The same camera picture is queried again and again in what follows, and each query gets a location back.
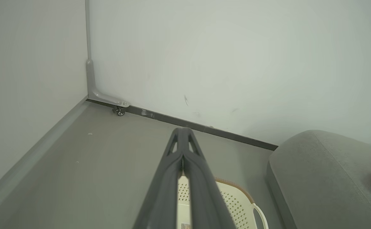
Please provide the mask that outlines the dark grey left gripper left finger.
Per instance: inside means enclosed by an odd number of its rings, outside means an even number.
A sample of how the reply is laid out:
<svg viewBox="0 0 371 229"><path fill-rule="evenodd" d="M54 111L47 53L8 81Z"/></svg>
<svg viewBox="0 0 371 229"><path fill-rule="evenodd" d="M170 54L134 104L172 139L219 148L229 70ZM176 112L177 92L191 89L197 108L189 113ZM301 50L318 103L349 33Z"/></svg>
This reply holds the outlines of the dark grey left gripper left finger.
<svg viewBox="0 0 371 229"><path fill-rule="evenodd" d="M175 229L178 179L182 173L181 128L172 132L133 225L134 229Z"/></svg>

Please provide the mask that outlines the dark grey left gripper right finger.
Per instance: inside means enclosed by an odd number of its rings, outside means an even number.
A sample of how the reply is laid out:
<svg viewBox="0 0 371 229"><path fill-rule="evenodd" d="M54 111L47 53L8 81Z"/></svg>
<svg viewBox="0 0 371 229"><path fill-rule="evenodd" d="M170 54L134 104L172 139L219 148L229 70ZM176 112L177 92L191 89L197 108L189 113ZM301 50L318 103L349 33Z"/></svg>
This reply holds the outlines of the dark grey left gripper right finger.
<svg viewBox="0 0 371 229"><path fill-rule="evenodd" d="M197 138L189 128L183 129L183 168L189 181L191 227L235 229Z"/></svg>

